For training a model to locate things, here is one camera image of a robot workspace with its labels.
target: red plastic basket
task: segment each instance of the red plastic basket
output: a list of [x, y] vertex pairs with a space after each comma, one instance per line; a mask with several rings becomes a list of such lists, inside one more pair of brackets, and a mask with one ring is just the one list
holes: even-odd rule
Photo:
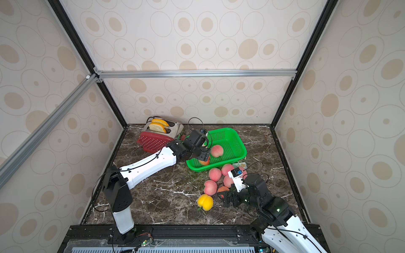
[[137, 143], [142, 144], [143, 150], [149, 153], [156, 153], [158, 152], [163, 146], [166, 145], [169, 141], [174, 140], [171, 137], [152, 133], [152, 132], [141, 132], [141, 135], [137, 141]]

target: patterned wallpaper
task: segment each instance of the patterned wallpaper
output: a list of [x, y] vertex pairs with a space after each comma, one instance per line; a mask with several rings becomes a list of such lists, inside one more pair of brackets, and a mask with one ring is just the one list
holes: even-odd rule
[[79, 224], [122, 127], [96, 84], [0, 190], [0, 252], [57, 252]]
[[333, 253], [405, 248], [405, 1], [344, 0], [277, 125]]
[[88, 73], [42, 0], [0, 1], [0, 167]]
[[295, 68], [326, 0], [61, 0], [100, 70]]
[[130, 124], [163, 116], [187, 123], [270, 123], [291, 77], [105, 79]]

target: green plastic basket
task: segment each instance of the green plastic basket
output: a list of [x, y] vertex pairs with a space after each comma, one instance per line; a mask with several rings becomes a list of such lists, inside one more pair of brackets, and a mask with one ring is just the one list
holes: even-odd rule
[[187, 166], [191, 170], [201, 172], [211, 168], [221, 169], [224, 164], [232, 164], [246, 157], [246, 148], [238, 133], [232, 128], [220, 128], [208, 132], [208, 145], [210, 147], [221, 145], [224, 154], [218, 158], [209, 155], [209, 165], [207, 166], [203, 166], [195, 158], [187, 160]]

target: peach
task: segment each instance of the peach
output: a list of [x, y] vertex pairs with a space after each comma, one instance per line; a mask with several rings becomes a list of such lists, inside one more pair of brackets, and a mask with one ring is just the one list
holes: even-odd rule
[[204, 183], [205, 188], [204, 188], [204, 193], [207, 195], [214, 195], [217, 192], [217, 183], [215, 183], [212, 180], [207, 180]]
[[224, 166], [222, 166], [222, 175], [227, 176], [228, 172], [233, 170], [233, 165], [232, 164], [225, 164]]
[[212, 168], [209, 170], [208, 176], [209, 176], [209, 179], [211, 179], [214, 182], [217, 182], [221, 178], [222, 173], [221, 173], [220, 169]]
[[200, 162], [200, 164], [201, 164], [202, 166], [207, 166], [207, 165], [209, 164], [209, 157], [208, 157], [208, 160], [207, 160], [206, 162], [201, 161], [201, 160], [198, 160], [198, 161]]
[[230, 188], [232, 184], [233, 184], [232, 178], [230, 178], [228, 175], [226, 175], [224, 178], [224, 185], [226, 187]]
[[229, 188], [226, 186], [221, 186], [220, 188], [218, 188], [217, 192], [223, 192], [223, 191], [229, 191]]
[[211, 154], [213, 157], [220, 157], [224, 154], [224, 149], [220, 145], [215, 145], [211, 148]]

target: dark marble surface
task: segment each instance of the dark marble surface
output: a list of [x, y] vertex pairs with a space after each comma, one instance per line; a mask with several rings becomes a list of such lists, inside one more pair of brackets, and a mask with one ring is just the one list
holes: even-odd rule
[[[190, 125], [190, 128], [200, 128], [198, 125]], [[280, 160], [276, 145], [270, 129], [259, 125], [207, 125], [207, 130], [223, 127], [235, 129], [245, 147], [247, 156], [244, 161], [250, 165], [256, 161], [260, 163], [248, 168], [251, 173], [267, 173], [269, 180], [267, 187], [275, 196], [285, 199], [299, 215], [297, 203], [292, 193], [286, 173]], [[150, 153], [146, 153], [136, 143], [141, 125], [131, 125], [122, 142], [115, 159], [117, 167], [139, 161]], [[218, 187], [223, 185], [223, 178], [218, 182]], [[225, 208], [223, 203], [213, 196], [214, 206], [209, 211], [198, 211], [196, 200], [203, 194], [204, 182], [208, 180], [208, 171], [194, 172], [187, 167], [185, 162], [167, 167], [144, 181], [140, 182], [131, 190], [133, 203], [131, 204], [132, 217], [135, 224], [250, 224], [257, 218], [253, 207], [247, 211], [247, 205], [242, 204], [238, 208], [231, 206]], [[105, 210], [108, 204], [101, 193], [96, 202], [96, 208]], [[88, 224], [114, 223], [110, 211], [98, 212], [92, 210]]]

